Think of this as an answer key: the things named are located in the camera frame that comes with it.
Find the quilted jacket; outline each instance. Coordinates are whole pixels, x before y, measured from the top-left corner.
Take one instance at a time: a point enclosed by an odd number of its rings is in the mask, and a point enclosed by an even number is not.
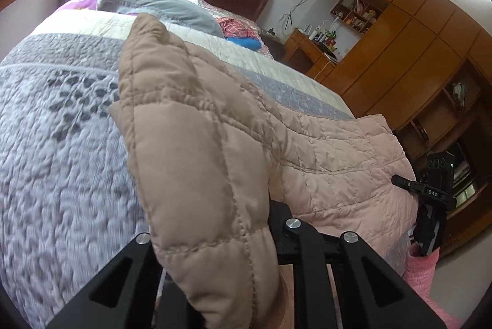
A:
[[[292,111],[147,14],[126,40],[119,90],[111,114],[157,258],[207,327],[288,326],[269,196],[381,255],[415,220],[417,200],[391,184],[413,171],[381,115]]]

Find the desk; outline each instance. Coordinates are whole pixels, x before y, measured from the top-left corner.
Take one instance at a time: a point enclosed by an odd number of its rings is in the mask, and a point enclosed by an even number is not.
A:
[[[297,29],[284,44],[281,62],[321,83],[336,67],[314,42]]]

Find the bookshelf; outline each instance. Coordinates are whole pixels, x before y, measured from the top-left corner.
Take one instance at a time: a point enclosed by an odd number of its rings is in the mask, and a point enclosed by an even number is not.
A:
[[[362,0],[340,0],[331,14],[351,30],[364,35],[377,21],[382,11]]]

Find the pink sleeve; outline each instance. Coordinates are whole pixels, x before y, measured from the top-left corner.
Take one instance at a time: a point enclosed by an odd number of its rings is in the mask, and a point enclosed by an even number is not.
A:
[[[446,313],[430,298],[435,265],[439,259],[439,248],[434,250],[429,257],[415,256],[415,254],[417,254],[417,249],[417,244],[410,247],[407,255],[407,267],[403,274],[404,280],[444,321],[448,329],[458,329],[461,326],[460,322]]]

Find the silver screw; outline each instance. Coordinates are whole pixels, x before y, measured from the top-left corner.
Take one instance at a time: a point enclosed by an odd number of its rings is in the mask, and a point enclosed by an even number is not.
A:
[[[151,241],[151,236],[148,233],[140,233],[137,236],[136,241],[138,244],[147,244]]]
[[[301,226],[301,221],[299,221],[297,218],[289,218],[287,221],[285,221],[285,224],[291,229],[296,229]]]
[[[343,234],[343,239],[347,243],[355,243],[356,241],[358,241],[359,236],[355,232],[347,232]]]

